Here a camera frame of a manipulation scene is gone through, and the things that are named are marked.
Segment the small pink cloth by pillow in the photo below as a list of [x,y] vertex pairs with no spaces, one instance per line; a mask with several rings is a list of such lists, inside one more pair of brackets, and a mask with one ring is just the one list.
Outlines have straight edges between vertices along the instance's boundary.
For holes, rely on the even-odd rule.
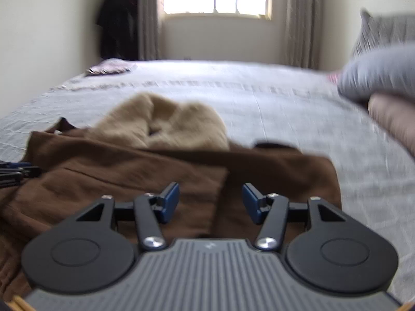
[[339,80],[339,78],[340,78],[340,76],[341,76],[341,73],[340,72],[331,72],[329,75],[328,75],[328,80],[331,82],[331,83],[333,83],[333,84],[337,84],[338,83],[338,80]]

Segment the grey quilted headboard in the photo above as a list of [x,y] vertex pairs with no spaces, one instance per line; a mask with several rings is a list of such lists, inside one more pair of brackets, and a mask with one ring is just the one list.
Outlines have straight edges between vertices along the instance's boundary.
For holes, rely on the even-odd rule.
[[361,29],[352,50],[352,57],[375,48],[414,41],[415,16],[411,14],[371,14],[362,9]]

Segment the light grey pillow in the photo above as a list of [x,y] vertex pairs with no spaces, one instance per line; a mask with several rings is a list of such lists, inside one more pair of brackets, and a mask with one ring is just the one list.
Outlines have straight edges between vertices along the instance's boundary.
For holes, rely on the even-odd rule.
[[377,48],[343,67],[338,93],[357,103],[374,93],[414,98],[414,42]]

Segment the right grey curtain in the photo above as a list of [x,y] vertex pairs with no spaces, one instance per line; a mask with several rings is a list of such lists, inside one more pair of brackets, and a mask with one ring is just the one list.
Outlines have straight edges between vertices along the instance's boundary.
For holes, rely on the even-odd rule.
[[319,67],[323,0],[287,0],[283,62],[292,67]]

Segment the left grey curtain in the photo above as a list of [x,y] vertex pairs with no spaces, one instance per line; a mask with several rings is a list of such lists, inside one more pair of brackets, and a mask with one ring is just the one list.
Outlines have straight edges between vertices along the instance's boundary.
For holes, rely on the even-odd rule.
[[137,0],[139,60],[158,60],[162,48],[162,0]]

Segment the pink pillow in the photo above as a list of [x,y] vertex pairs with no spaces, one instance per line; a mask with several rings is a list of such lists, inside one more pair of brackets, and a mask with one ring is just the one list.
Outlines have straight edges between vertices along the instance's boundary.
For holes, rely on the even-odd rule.
[[371,118],[414,156],[414,100],[377,93],[368,103]]

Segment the grey quilted bedspread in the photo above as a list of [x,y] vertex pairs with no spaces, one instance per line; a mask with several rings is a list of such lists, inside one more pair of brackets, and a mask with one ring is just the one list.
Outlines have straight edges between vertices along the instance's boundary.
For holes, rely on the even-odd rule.
[[327,156],[336,167],[343,209],[399,253],[391,293],[414,300],[414,158],[359,105],[339,96],[326,73],[254,63],[148,61],[136,62],[126,74],[79,75],[1,117],[1,158],[19,160],[30,132],[60,117],[91,126],[144,91],[212,106],[236,143],[279,142]]

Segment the folded patterned cloth on bed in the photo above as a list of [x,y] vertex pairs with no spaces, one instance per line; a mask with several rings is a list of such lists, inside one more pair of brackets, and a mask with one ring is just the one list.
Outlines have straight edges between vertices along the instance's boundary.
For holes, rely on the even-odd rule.
[[85,71],[86,76],[104,76],[114,74],[124,74],[135,69],[134,62],[125,61],[117,58],[104,60]]

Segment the dark clothes hanging on wall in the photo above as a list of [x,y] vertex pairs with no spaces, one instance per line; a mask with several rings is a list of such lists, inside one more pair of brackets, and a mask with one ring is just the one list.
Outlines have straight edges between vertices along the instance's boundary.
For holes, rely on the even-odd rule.
[[96,20],[101,28],[99,54],[104,60],[138,60],[138,0],[104,0]]

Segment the grey curtain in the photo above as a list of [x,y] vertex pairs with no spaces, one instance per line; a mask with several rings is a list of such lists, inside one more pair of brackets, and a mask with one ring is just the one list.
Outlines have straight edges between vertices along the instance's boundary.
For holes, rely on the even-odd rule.
[[162,48],[162,0],[137,0],[139,60],[158,60]]
[[319,67],[323,0],[287,0],[283,62],[292,67]]

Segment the brown coat with fleece collar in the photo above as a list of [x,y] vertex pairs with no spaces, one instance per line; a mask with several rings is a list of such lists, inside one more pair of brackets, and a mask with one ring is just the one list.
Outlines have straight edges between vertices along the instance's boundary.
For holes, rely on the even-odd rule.
[[1,190],[3,300],[30,290],[20,265],[25,245],[104,194],[126,202],[179,183],[179,205],[162,229],[168,241],[254,239],[258,227],[241,199],[247,182],[260,192],[281,194],[292,202],[317,196],[341,205],[331,161],[284,145],[249,149],[231,144],[226,152],[136,150],[89,140],[84,129],[61,119],[30,135],[23,159],[43,173]]

